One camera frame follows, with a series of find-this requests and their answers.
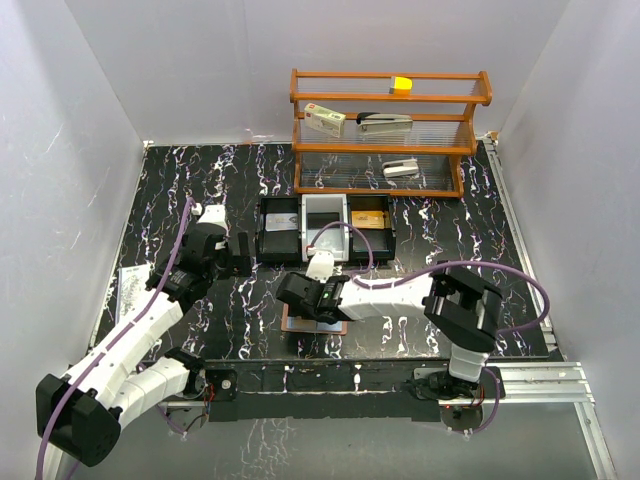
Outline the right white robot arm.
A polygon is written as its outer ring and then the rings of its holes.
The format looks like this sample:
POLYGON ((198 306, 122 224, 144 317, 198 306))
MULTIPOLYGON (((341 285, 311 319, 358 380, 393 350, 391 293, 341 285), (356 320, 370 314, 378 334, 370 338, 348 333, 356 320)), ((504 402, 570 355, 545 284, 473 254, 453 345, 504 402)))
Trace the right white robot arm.
POLYGON ((364 281, 346 275, 316 280, 286 274, 276 298, 295 316, 326 324, 374 317, 424 317, 452 343, 450 377, 477 384, 493 352, 502 304, 499 287, 464 266, 364 281))

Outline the gold magnetic stripe card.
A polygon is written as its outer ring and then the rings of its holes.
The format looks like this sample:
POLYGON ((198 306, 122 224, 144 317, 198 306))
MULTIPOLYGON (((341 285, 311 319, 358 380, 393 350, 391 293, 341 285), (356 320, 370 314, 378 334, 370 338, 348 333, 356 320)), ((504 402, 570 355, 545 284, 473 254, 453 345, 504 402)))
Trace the gold magnetic stripe card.
POLYGON ((358 229, 384 230, 391 227, 390 214, 381 210, 354 210, 351 223, 358 229))

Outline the pink leather card holder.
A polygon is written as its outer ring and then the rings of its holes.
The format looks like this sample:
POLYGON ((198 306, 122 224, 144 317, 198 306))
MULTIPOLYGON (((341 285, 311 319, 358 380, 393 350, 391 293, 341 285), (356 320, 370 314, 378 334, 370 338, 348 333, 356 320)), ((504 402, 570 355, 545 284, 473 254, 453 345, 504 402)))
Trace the pink leather card holder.
POLYGON ((348 327, 344 321, 336 324, 327 324, 315 320, 303 319, 299 316, 292 316, 290 308, 283 306, 281 330, 283 332, 309 333, 309 334, 335 334, 344 336, 347 334, 348 327))

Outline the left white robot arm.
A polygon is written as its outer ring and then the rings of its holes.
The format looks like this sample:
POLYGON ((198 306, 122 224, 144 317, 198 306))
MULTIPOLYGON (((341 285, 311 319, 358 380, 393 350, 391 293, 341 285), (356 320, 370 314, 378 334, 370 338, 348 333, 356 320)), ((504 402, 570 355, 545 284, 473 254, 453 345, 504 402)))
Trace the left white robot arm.
POLYGON ((215 282, 251 271, 247 233, 238 233, 230 244, 218 224, 181 229, 171 255, 151 272, 127 316, 65 374, 48 374, 37 385, 37 466, 44 466, 47 447, 55 446, 93 467, 133 420, 167 397, 195 394, 203 363, 179 347, 143 371, 136 368, 215 282))

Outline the silver VIP card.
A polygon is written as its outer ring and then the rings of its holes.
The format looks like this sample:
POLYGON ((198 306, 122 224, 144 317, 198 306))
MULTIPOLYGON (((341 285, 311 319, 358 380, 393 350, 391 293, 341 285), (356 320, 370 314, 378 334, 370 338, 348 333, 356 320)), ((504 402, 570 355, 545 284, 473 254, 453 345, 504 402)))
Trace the silver VIP card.
POLYGON ((297 231, 298 228, 297 213, 267 213, 265 215, 264 229, 266 232, 297 231))

